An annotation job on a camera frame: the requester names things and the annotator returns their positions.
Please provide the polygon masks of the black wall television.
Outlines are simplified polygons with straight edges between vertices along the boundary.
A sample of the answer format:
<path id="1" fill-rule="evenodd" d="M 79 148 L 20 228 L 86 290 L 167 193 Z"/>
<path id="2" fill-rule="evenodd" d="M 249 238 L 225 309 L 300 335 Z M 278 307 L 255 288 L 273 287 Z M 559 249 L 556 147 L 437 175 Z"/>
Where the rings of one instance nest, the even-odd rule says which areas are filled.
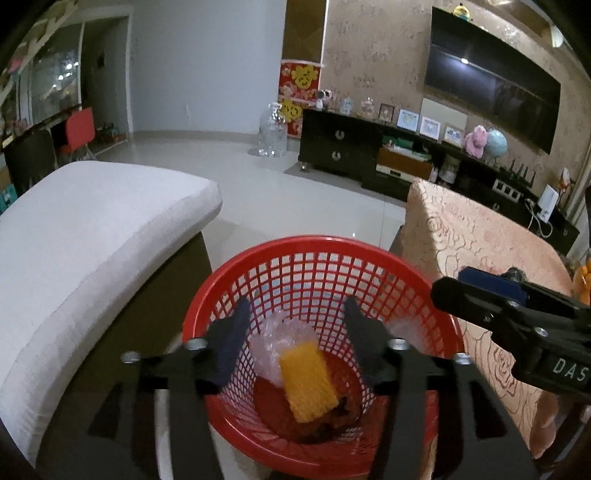
<path id="1" fill-rule="evenodd" d="M 437 7 L 432 9 L 425 85 L 551 152 L 560 82 L 499 38 Z"/>

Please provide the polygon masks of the white power strip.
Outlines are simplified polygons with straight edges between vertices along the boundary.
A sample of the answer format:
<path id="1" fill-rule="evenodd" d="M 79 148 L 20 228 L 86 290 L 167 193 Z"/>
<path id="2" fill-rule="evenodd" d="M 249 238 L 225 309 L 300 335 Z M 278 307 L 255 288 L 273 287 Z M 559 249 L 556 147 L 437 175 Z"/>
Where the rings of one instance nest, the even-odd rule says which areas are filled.
<path id="1" fill-rule="evenodd" d="M 494 182 L 492 190 L 514 203 L 518 203 L 522 197 L 517 189 L 499 179 Z"/>

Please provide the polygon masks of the orange foam net piece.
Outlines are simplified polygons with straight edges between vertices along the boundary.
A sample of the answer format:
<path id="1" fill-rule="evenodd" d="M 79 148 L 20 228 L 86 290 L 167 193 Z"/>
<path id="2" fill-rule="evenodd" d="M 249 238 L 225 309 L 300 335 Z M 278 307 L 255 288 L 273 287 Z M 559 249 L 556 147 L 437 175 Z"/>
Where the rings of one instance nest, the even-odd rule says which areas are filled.
<path id="1" fill-rule="evenodd" d="M 339 406 L 325 356 L 314 342 L 301 343 L 280 356 L 283 390 L 297 423 L 311 423 Z"/>

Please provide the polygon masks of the framed picture white right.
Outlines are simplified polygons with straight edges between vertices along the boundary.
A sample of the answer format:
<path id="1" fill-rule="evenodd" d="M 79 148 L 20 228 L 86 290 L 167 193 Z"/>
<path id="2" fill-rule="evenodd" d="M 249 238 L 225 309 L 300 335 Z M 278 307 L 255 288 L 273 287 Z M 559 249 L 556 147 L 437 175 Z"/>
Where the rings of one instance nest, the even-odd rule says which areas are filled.
<path id="1" fill-rule="evenodd" d="M 464 141 L 464 131 L 459 127 L 446 124 L 442 141 L 455 147 L 462 148 Z"/>

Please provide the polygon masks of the clear bubble wrap piece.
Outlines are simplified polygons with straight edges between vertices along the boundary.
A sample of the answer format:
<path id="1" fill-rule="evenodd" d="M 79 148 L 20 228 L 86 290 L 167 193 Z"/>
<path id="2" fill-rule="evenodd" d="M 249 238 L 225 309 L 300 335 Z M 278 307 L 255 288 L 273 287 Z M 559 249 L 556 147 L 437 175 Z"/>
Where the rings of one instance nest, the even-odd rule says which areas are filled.
<path id="1" fill-rule="evenodd" d="M 310 323 L 290 318 L 283 310 L 271 313 L 260 322 L 249 340 L 256 375 L 283 388 L 280 356 L 288 349 L 307 342 L 318 343 L 318 335 Z"/>

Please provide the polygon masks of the small dark photo frame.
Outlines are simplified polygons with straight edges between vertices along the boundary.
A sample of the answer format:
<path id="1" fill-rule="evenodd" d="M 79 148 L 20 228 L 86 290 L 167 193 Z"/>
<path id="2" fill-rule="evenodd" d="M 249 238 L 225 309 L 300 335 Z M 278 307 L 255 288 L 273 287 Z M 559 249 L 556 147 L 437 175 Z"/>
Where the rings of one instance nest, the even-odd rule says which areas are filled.
<path id="1" fill-rule="evenodd" d="M 385 124 L 390 124 L 393 121 L 395 111 L 396 107 L 393 105 L 382 103 L 379 110 L 378 120 Z"/>

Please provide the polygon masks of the light blue globe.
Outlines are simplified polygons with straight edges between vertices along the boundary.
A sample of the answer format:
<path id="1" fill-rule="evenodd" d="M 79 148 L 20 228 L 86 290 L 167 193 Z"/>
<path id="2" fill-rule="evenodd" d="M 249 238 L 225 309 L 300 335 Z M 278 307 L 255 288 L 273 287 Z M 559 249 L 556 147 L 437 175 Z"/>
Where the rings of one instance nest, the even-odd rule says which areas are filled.
<path id="1" fill-rule="evenodd" d="M 483 157 L 486 160 L 496 160 L 504 156 L 507 151 L 508 142 L 505 135 L 497 129 L 489 129 Z"/>

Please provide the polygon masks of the rose pattern tablecloth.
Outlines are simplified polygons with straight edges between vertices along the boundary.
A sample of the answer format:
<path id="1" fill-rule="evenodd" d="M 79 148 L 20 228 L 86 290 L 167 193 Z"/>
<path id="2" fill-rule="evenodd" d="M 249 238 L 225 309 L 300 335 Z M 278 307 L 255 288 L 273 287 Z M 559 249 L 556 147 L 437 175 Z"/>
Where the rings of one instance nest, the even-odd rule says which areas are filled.
<path id="1" fill-rule="evenodd" d="M 449 189 L 425 180 L 412 183 L 402 230 L 402 257 L 434 282 L 457 277 L 465 267 L 502 274 L 511 267 L 529 281 L 569 296 L 572 282 L 552 247 L 524 227 Z M 491 334 L 458 321 L 467 353 L 509 411 L 534 458 L 556 438 L 557 397 L 517 381 L 513 356 Z"/>

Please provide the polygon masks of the white router box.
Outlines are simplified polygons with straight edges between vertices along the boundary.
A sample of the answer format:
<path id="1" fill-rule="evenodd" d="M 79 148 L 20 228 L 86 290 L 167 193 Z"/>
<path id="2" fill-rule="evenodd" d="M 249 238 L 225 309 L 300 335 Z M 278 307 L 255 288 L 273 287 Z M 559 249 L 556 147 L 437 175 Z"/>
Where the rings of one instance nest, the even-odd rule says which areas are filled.
<path id="1" fill-rule="evenodd" d="M 539 198 L 538 207 L 540 211 L 537 217 L 544 223 L 548 223 L 550 217 L 554 211 L 559 200 L 559 193 L 551 187 L 549 184 L 545 186 L 545 189 Z"/>

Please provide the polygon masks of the framed picture white middle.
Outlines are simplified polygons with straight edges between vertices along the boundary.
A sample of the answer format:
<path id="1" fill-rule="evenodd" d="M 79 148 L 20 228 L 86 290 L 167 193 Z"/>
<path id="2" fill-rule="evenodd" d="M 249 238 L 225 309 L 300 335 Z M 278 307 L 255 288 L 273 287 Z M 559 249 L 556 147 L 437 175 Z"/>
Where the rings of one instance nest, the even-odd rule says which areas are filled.
<path id="1" fill-rule="evenodd" d="M 438 141 L 440 138 L 441 123 L 437 120 L 423 116 L 421 118 L 421 124 L 419 133 L 427 138 Z"/>

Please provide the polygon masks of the framed picture white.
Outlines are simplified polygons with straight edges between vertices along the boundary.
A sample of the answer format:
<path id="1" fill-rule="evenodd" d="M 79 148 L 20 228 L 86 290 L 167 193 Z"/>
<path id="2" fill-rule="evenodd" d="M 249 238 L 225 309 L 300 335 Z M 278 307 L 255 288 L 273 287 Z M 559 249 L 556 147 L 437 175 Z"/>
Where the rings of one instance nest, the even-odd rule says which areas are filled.
<path id="1" fill-rule="evenodd" d="M 464 131 L 459 127 L 446 124 L 442 141 L 455 147 L 462 148 L 464 141 Z"/>
<path id="2" fill-rule="evenodd" d="M 438 141 L 440 138 L 441 123 L 437 120 L 423 116 L 421 118 L 421 124 L 419 133 L 427 138 Z"/>
<path id="3" fill-rule="evenodd" d="M 400 109 L 397 119 L 397 127 L 416 133 L 419 128 L 419 120 L 419 113 L 407 109 Z"/>

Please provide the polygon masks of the black wifi router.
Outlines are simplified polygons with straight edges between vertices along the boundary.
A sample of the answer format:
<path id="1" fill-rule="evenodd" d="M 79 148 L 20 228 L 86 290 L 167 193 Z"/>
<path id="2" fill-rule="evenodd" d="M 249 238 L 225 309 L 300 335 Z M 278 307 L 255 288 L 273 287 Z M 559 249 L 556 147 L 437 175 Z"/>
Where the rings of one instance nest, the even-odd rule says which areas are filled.
<path id="1" fill-rule="evenodd" d="M 500 171 L 510 180 L 519 183 L 527 188 L 532 188 L 536 178 L 536 172 L 533 172 L 531 177 L 528 177 L 529 167 L 521 164 L 518 169 L 515 169 L 516 159 L 512 160 L 509 167 L 501 166 Z"/>

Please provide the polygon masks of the black tv cabinet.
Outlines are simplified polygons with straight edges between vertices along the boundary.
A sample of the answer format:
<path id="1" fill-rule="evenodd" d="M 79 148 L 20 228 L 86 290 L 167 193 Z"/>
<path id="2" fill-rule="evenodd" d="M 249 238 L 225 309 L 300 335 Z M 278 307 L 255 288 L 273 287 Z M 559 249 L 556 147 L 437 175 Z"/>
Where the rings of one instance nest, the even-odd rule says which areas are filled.
<path id="1" fill-rule="evenodd" d="M 415 179 L 429 180 L 474 200 L 542 237 L 566 255 L 581 238 L 559 208 L 542 222 L 540 196 L 507 178 L 497 162 L 488 164 L 459 148 L 398 127 L 329 111 L 305 109 L 298 161 L 359 181 L 363 188 L 405 201 Z M 499 179 L 522 197 L 514 203 L 492 190 Z"/>

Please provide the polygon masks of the framed picture white left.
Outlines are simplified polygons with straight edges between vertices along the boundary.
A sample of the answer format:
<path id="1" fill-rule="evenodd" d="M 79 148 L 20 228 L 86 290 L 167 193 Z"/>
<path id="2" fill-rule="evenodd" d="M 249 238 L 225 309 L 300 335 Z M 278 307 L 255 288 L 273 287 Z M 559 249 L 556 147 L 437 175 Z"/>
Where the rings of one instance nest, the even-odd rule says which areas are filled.
<path id="1" fill-rule="evenodd" d="M 419 128 L 419 120 L 419 113 L 407 109 L 400 109 L 397 119 L 397 127 L 416 133 Z"/>

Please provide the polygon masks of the red festive wall poster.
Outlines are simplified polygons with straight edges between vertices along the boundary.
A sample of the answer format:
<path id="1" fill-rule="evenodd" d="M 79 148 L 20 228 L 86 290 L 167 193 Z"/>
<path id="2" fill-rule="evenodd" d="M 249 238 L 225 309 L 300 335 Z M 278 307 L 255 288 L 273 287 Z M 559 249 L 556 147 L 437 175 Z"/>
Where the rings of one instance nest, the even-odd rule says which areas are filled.
<path id="1" fill-rule="evenodd" d="M 315 106 L 322 65 L 304 60 L 283 60 L 280 64 L 280 113 L 287 120 L 287 135 L 301 138 L 304 110 Z"/>

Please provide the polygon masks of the red chair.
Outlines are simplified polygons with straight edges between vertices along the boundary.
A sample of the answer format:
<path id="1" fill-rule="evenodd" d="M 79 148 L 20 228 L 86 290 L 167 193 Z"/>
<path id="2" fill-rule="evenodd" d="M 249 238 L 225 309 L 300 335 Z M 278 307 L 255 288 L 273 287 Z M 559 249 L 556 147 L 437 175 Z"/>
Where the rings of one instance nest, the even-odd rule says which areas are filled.
<path id="1" fill-rule="evenodd" d="M 89 144 L 95 139 L 93 111 L 91 107 L 72 113 L 65 122 L 66 144 L 61 147 L 62 156 L 72 156 L 84 151 L 84 157 L 94 158 Z"/>

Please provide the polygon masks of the pink plush toy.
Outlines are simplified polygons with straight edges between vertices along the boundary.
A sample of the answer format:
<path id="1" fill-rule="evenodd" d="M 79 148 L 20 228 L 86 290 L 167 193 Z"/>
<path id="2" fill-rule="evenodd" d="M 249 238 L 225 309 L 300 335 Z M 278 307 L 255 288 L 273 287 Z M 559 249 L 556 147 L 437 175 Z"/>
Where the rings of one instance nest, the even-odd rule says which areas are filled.
<path id="1" fill-rule="evenodd" d="M 482 125 L 477 125 L 464 138 L 464 149 L 472 157 L 481 159 L 488 142 L 488 131 Z"/>

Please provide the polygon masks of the large clear glass jar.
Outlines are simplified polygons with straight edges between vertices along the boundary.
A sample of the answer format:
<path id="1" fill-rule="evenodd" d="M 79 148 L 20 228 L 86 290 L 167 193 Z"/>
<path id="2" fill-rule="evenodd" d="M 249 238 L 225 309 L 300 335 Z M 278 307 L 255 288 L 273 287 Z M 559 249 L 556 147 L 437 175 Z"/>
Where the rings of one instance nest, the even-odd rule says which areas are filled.
<path id="1" fill-rule="evenodd" d="M 259 156 L 281 157 L 287 153 L 287 119 L 279 102 L 270 103 L 259 121 Z"/>

